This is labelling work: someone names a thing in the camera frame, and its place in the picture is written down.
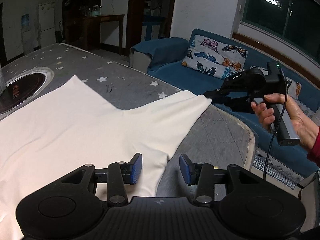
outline gray tablecloth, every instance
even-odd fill
[[[44,67],[51,69],[54,77],[35,98],[60,87],[73,75],[77,75],[115,107],[125,110],[180,91],[154,77],[66,44],[54,44],[37,50],[15,60],[2,68],[2,71],[4,79],[9,81]],[[195,188],[183,183],[179,170],[179,155],[182,153],[186,153],[193,162],[208,162],[221,169],[234,163],[249,170],[254,151],[255,138],[252,131],[240,120],[211,105],[169,161],[159,183],[157,196],[192,196]],[[224,195],[223,187],[217,187],[216,199]]]

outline ceiling light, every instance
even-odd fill
[[[278,2],[276,0],[265,0],[265,1],[272,3],[274,5],[278,5]]]

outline device handle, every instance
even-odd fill
[[[283,109],[282,104],[270,104],[269,102],[263,100],[262,98],[254,98],[253,101],[256,104],[261,104],[262,102],[265,102],[267,105],[267,108],[273,108],[275,121],[273,124],[271,124],[271,132],[274,131],[274,129],[277,127],[280,115]],[[282,116],[282,120],[280,122],[277,134],[277,141],[280,146],[295,146],[300,144],[300,137],[295,132],[290,116],[287,112],[287,110],[284,110],[284,114]]]

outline round black object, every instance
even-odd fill
[[[282,239],[299,233],[306,211],[301,201],[278,188],[241,185],[220,202],[219,214],[236,234],[253,239]]]
[[[45,76],[33,73],[9,84],[0,95],[0,114],[3,114],[31,97],[43,85]]]
[[[46,187],[25,197],[17,206],[16,219],[25,236],[77,237],[91,230],[101,218],[101,201],[87,189],[68,183],[49,190]]]

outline tile floor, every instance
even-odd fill
[[[259,176],[260,178],[263,178],[263,172],[260,171],[259,169],[257,169],[256,167],[252,167],[251,172],[257,176]],[[283,184],[282,182],[280,182],[279,180],[273,178],[272,176],[268,175],[266,176],[267,181],[270,182],[271,184],[279,187],[280,189],[283,189],[284,191],[294,195],[296,198],[299,197],[299,192],[301,191],[301,189],[299,187],[295,187],[294,190],[292,190],[290,187],[288,187],[287,185]]]
[[[114,62],[120,63],[125,66],[129,66],[129,57],[127,56],[124,56],[124,55],[120,56],[119,54],[116,54],[107,50],[103,50],[103,49],[93,49],[90,52],[100,57],[103,57],[105,59],[112,60]]]

